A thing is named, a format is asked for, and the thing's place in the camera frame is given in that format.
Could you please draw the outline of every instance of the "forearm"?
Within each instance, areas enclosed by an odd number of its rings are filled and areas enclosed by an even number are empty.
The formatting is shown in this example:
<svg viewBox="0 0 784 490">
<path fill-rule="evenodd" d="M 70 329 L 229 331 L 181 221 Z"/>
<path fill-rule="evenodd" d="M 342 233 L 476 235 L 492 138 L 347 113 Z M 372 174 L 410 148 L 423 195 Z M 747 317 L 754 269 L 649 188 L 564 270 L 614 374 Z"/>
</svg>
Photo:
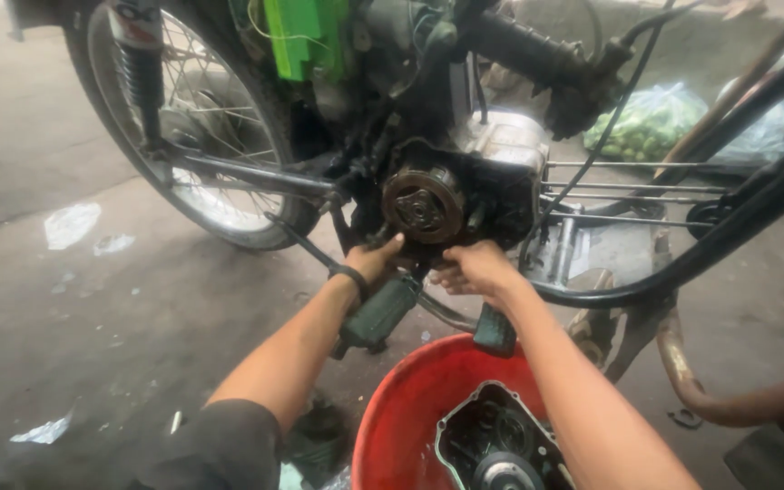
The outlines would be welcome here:
<svg viewBox="0 0 784 490">
<path fill-rule="evenodd" d="M 358 291 L 332 277 L 310 302 L 247 356 L 207 400 L 242 398 L 266 407 L 285 433 L 299 416 Z"/>
<path fill-rule="evenodd" d="M 647 421 L 579 351 L 525 280 L 502 310 L 513 323 L 578 488 L 697 488 Z"/>
</svg>

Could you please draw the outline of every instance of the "rear shock absorber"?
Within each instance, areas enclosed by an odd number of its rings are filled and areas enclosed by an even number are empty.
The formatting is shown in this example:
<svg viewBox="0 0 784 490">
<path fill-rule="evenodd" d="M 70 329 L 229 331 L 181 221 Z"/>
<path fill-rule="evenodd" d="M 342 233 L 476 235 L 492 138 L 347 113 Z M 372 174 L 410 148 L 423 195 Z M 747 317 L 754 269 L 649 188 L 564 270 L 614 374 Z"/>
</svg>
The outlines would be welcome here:
<svg viewBox="0 0 784 490">
<path fill-rule="evenodd" d="M 159 107 L 162 86 L 162 16 L 159 0 L 108 0 L 108 19 L 117 47 L 122 53 L 129 101 L 141 112 L 144 150 L 161 148 Z"/>
</svg>

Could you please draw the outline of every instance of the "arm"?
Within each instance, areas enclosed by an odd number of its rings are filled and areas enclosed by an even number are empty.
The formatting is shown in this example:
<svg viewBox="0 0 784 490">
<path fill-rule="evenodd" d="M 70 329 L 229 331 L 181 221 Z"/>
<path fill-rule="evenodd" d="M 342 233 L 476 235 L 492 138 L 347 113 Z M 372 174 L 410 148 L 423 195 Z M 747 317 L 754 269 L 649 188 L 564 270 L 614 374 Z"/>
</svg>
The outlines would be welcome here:
<svg viewBox="0 0 784 490">
<path fill-rule="evenodd" d="M 370 284 L 384 272 L 386 262 L 403 243 L 403 236 L 398 235 L 373 252 L 357 247 L 345 263 Z M 355 282 L 348 276 L 338 274 L 329 279 L 301 311 L 241 361 L 207 404 L 226 399 L 253 401 L 267 408 L 286 433 L 304 407 L 357 296 Z"/>
<path fill-rule="evenodd" d="M 437 283 L 450 294 L 484 295 L 513 323 L 580 490 L 699 488 L 658 433 L 579 351 L 495 243 L 456 247 L 444 257 L 458 266 L 442 271 Z"/>
</svg>

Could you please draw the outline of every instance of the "sleeve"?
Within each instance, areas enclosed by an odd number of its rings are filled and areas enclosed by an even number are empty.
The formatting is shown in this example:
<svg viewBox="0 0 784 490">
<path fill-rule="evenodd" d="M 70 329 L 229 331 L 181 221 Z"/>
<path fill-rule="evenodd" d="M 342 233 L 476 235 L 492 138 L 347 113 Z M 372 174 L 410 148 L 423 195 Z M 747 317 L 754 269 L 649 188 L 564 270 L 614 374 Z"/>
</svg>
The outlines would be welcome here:
<svg viewBox="0 0 784 490">
<path fill-rule="evenodd" d="M 222 400 L 176 431 L 137 476 L 154 490 L 250 488 L 276 490 L 280 429 L 265 407 Z"/>
</svg>

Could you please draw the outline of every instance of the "green vegetables in bag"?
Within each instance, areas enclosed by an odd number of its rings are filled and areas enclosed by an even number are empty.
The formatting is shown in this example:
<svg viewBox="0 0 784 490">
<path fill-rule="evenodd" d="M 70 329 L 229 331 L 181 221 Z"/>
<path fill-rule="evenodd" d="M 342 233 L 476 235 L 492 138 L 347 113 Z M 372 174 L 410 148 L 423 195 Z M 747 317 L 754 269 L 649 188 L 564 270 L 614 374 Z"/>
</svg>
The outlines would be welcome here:
<svg viewBox="0 0 784 490">
<path fill-rule="evenodd" d="M 631 95 L 601 154 L 624 162 L 661 162 L 706 110 L 704 101 L 682 83 L 637 91 Z M 586 148 L 594 149 L 610 117 L 600 115 L 595 126 L 585 132 Z"/>
</svg>

